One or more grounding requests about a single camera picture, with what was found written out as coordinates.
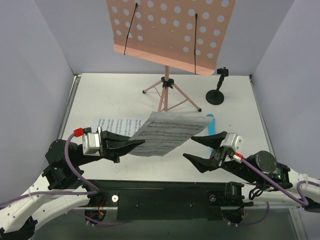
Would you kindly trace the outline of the blue toy microphone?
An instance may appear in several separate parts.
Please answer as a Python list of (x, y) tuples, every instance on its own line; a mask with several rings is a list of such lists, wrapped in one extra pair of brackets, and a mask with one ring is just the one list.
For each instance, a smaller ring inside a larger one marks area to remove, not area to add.
[(216, 119), (213, 114), (207, 114), (206, 116), (211, 118), (211, 123), (207, 127), (208, 135), (213, 136), (216, 134)]

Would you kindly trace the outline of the pink perforated music stand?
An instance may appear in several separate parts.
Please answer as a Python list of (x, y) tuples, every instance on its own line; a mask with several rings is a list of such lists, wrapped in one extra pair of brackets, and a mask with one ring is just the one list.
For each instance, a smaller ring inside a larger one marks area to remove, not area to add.
[(170, 68), (211, 76), (234, 0), (107, 0), (114, 50), (164, 66), (159, 112), (169, 110)]

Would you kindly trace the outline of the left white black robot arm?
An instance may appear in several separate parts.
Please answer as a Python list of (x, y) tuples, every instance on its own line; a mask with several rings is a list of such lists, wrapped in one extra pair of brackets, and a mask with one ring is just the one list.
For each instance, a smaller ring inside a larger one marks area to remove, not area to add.
[(80, 166), (107, 159), (119, 163), (145, 140), (132, 140), (100, 128), (77, 128), (68, 139), (49, 146), (48, 166), (19, 197), (1, 203), (0, 238), (29, 240), (42, 225), (74, 208), (87, 205), (100, 189), (83, 177)]

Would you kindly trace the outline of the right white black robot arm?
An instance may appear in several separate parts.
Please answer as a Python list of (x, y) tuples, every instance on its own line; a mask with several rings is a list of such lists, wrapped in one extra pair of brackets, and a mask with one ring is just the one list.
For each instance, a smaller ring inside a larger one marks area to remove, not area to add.
[(284, 203), (319, 213), (319, 179), (277, 162), (265, 150), (244, 157), (240, 154), (244, 140), (236, 133), (223, 131), (215, 135), (193, 136), (191, 139), (213, 151), (208, 159), (187, 153), (183, 156), (200, 173), (222, 169), (244, 180), (241, 189), (245, 200)]

